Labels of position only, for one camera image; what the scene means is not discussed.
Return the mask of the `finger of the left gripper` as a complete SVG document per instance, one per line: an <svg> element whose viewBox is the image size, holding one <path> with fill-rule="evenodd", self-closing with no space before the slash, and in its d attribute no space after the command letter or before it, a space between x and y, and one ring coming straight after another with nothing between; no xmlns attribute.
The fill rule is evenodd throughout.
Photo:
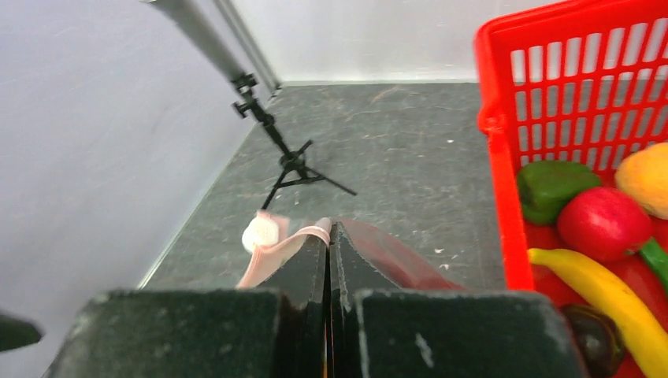
<svg viewBox="0 0 668 378"><path fill-rule="evenodd" d="M38 343L42 330L33 322L8 313L1 313L1 352Z"/></svg>

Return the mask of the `microphone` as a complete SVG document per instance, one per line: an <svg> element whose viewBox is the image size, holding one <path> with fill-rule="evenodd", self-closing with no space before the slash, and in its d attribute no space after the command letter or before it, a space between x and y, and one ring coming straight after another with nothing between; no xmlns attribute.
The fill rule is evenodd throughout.
<svg viewBox="0 0 668 378"><path fill-rule="evenodd" d="M148 4L175 23L190 42L228 80L240 97L240 100L234 102L232 107L241 118L252 115L281 151L279 165L282 167L282 172L267 195L262 205L263 210L269 208L271 201L281 188L319 181L326 181L349 195L358 194L307 165L306 150L313 144L311 139L297 150L288 147L276 127L275 117L265 110L254 94L254 87L258 85L258 81L253 74L244 71L224 40L217 34L213 23L206 17L204 9L197 2L160 0L149 1Z"/></svg>

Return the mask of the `red plastic shopping basket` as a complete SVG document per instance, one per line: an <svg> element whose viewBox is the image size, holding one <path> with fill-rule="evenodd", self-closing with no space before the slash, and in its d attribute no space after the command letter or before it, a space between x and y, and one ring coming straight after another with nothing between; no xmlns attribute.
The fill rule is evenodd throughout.
<svg viewBox="0 0 668 378"><path fill-rule="evenodd" d="M600 187L618 189L614 175L625 158L667 142L667 4L558 2L489 21L477 32L475 51L478 125L488 139L507 286L539 291L559 308L591 306L529 261L530 248L571 249L557 220L547 226L525 220L516 176L532 162L573 161L597 174ZM651 238L667 252L667 219L643 210ZM667 293L639 251L599 263L631 287L667 332ZM626 349L613 377L646 377Z"/></svg>

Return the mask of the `yellow toy banana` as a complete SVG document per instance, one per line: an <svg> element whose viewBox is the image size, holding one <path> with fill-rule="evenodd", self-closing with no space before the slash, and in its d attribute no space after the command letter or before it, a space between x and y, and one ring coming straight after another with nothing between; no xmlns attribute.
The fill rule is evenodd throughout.
<svg viewBox="0 0 668 378"><path fill-rule="evenodd" d="M599 262L567 249L528 249L529 261L550 269L589 305L605 313L646 377L667 376L667 332L623 280Z"/></svg>

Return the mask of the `dark toy plum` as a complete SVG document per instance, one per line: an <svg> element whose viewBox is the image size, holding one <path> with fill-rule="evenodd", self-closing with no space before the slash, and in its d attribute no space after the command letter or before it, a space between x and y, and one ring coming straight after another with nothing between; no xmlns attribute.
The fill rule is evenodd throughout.
<svg viewBox="0 0 668 378"><path fill-rule="evenodd" d="M568 304L559 309L570 325L590 376L614 376L627 351L615 322L588 305Z"/></svg>

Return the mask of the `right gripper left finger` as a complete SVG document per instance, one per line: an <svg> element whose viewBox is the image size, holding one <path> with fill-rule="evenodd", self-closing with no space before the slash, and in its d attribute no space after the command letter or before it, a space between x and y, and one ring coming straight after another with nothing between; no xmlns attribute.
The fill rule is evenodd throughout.
<svg viewBox="0 0 668 378"><path fill-rule="evenodd" d="M307 238L253 289L107 291L77 315L48 377L320 377L328 244Z"/></svg>

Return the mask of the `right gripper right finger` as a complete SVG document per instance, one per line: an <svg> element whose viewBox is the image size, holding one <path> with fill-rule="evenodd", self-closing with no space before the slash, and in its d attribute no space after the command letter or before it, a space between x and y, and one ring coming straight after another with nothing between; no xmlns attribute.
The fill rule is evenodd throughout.
<svg viewBox="0 0 668 378"><path fill-rule="evenodd" d="M332 377L585 377L565 318L534 291L471 290L388 233L339 221Z"/></svg>

